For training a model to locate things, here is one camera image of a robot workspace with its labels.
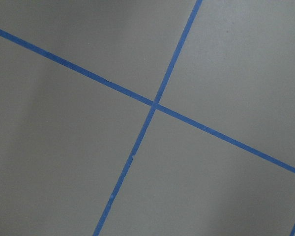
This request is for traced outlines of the brown paper table cover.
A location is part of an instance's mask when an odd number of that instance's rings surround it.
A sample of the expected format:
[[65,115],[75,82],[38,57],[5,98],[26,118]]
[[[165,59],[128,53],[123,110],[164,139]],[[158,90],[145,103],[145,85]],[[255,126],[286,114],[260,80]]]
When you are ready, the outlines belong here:
[[143,138],[145,136],[145,133],[146,133],[146,131],[147,131],[149,125],[150,125],[150,122],[152,121],[152,118],[153,118],[153,116],[155,114],[155,111],[161,111],[161,112],[163,112],[163,113],[165,113],[165,114],[167,114],[167,115],[169,115],[169,116],[171,116],[173,118],[176,118],[176,119],[181,120],[181,121],[183,121],[185,123],[188,123],[189,125],[191,125],[193,127],[196,127],[196,128],[198,128],[198,129],[200,129],[200,130],[202,130],[202,131],[204,131],[204,132],[206,132],[206,133],[208,133],[210,135],[213,135],[213,136],[215,136],[215,137],[217,137],[217,138],[219,138],[219,139],[221,139],[221,140],[223,140],[223,141],[225,141],[225,142],[227,142],[229,144],[232,144],[232,145],[234,145],[234,146],[236,146],[238,148],[241,148],[241,149],[243,149],[243,150],[245,150],[245,151],[247,151],[247,152],[249,152],[249,153],[251,153],[251,154],[253,154],[255,156],[258,156],[258,157],[260,157],[260,158],[262,158],[262,159],[264,159],[264,160],[266,160],[268,162],[271,162],[271,163],[275,164],[276,166],[279,166],[279,167],[281,167],[281,168],[295,174],[295,167],[293,167],[293,166],[291,166],[291,165],[289,165],[289,164],[287,164],[285,162],[282,162],[277,158],[269,156],[269,155],[255,149],[255,148],[252,148],[252,147],[250,147],[250,146],[248,146],[248,145],[246,145],[246,144],[244,144],[244,143],[242,143],[240,141],[237,141],[237,140],[235,140],[235,139],[233,139],[233,138],[231,138],[231,137],[229,137],[229,136],[227,136],[227,135],[225,135],[225,134],[223,134],[223,133],[221,133],[221,132],[219,132],[217,130],[214,130],[214,129],[204,125],[204,124],[201,124],[201,123],[199,123],[199,122],[197,122],[197,121],[195,121],[193,119],[190,119],[187,116],[184,116],[184,115],[182,115],[182,114],[180,114],[180,113],[178,113],[176,111],[173,111],[173,110],[171,110],[171,109],[169,109],[169,108],[167,108],[167,107],[165,107],[165,106],[163,106],[163,105],[161,105],[159,103],[161,98],[162,98],[162,95],[164,93],[164,90],[165,90],[165,88],[166,88],[166,86],[168,84],[169,78],[170,78],[170,76],[172,74],[172,71],[173,71],[174,66],[175,66],[175,64],[177,62],[177,59],[178,59],[178,57],[180,55],[180,52],[181,52],[181,50],[182,50],[182,48],[184,46],[186,38],[188,37],[188,34],[189,34],[190,29],[191,29],[191,27],[193,25],[193,22],[194,22],[197,14],[199,12],[199,9],[201,8],[201,5],[202,5],[202,1],[198,0],[198,1],[195,2],[195,5],[192,8],[192,11],[191,11],[190,16],[188,18],[188,21],[187,21],[187,23],[186,23],[186,25],[184,27],[184,30],[183,30],[183,32],[182,32],[182,34],[180,36],[178,44],[177,44],[177,46],[175,48],[175,51],[174,51],[174,53],[172,55],[172,58],[170,60],[170,63],[168,65],[168,67],[167,67],[164,78],[162,79],[162,82],[160,84],[160,87],[159,87],[159,89],[157,91],[157,94],[156,94],[154,100],[150,100],[150,99],[148,99],[148,98],[146,98],[146,97],[144,97],[142,95],[139,95],[139,94],[127,89],[127,88],[124,88],[124,87],[120,86],[119,84],[108,81],[105,78],[103,78],[103,77],[101,77],[101,76],[99,76],[99,75],[97,75],[97,74],[95,74],[93,72],[90,72],[89,70],[86,70],[86,69],[84,69],[84,68],[82,68],[82,67],[80,67],[80,66],[78,66],[76,64],[73,64],[70,61],[67,61],[67,60],[65,60],[65,59],[63,59],[63,58],[61,58],[61,57],[59,57],[59,56],[57,56],[57,55],[55,55],[53,53],[50,53],[50,52],[48,52],[48,51],[46,51],[46,50],[44,50],[44,49],[42,49],[42,48],[40,48],[40,47],[38,47],[38,46],[36,46],[34,44],[31,44],[31,43],[29,43],[29,42],[27,42],[27,41],[25,41],[23,39],[20,39],[17,36],[14,36],[14,35],[6,32],[6,31],[0,29],[0,37],[5,38],[5,39],[7,39],[7,40],[9,40],[9,41],[11,41],[11,42],[13,42],[15,44],[18,44],[18,45],[20,45],[20,46],[34,52],[34,53],[37,53],[37,54],[45,57],[45,58],[48,58],[48,59],[54,61],[57,64],[61,64],[61,65],[65,66],[65,67],[67,67],[70,70],[73,70],[73,71],[75,71],[75,72],[77,72],[77,73],[79,73],[81,75],[84,75],[84,76],[86,76],[86,77],[88,77],[88,78],[90,78],[90,79],[92,79],[92,80],[94,80],[94,81],[96,81],[98,83],[101,83],[101,84],[103,84],[103,85],[105,85],[105,86],[107,86],[107,87],[109,87],[111,89],[114,89],[114,90],[116,90],[116,91],[118,91],[118,92],[120,92],[122,94],[125,94],[126,96],[128,96],[128,97],[130,97],[132,99],[135,99],[135,100],[137,100],[139,102],[142,102],[142,103],[144,103],[144,104],[146,104],[146,105],[148,105],[150,107],[150,110],[149,110],[149,112],[148,112],[148,114],[147,114],[147,116],[145,118],[144,124],[143,124],[143,126],[142,126],[142,128],[140,130],[140,133],[139,133],[139,135],[138,135],[138,137],[137,137],[137,139],[136,139],[136,141],[134,143],[134,146],[133,146],[133,148],[132,148],[132,150],[131,150],[131,152],[130,152],[130,154],[129,154],[129,156],[128,156],[125,164],[124,164],[122,172],[121,172],[120,176],[118,177],[118,180],[117,180],[117,182],[116,182],[116,184],[114,186],[114,189],[113,189],[112,193],[110,194],[110,197],[109,197],[109,199],[108,199],[108,201],[107,201],[107,203],[105,205],[105,208],[103,210],[103,213],[101,214],[101,217],[100,217],[98,223],[96,224],[96,227],[95,227],[94,232],[93,232],[93,235],[95,235],[95,236],[100,235],[100,232],[101,232],[102,227],[104,226],[104,223],[105,223],[105,221],[107,219],[107,216],[108,216],[108,214],[109,214],[109,212],[111,210],[113,202],[114,202],[116,196],[118,195],[118,192],[119,192],[119,190],[120,190],[120,188],[121,188],[121,186],[123,184],[123,181],[124,181],[128,171],[129,171],[129,169],[131,167],[131,164],[133,162],[133,158],[136,155],[137,150],[139,149],[139,147],[141,145],[141,142],[142,142],[142,140],[143,140]]

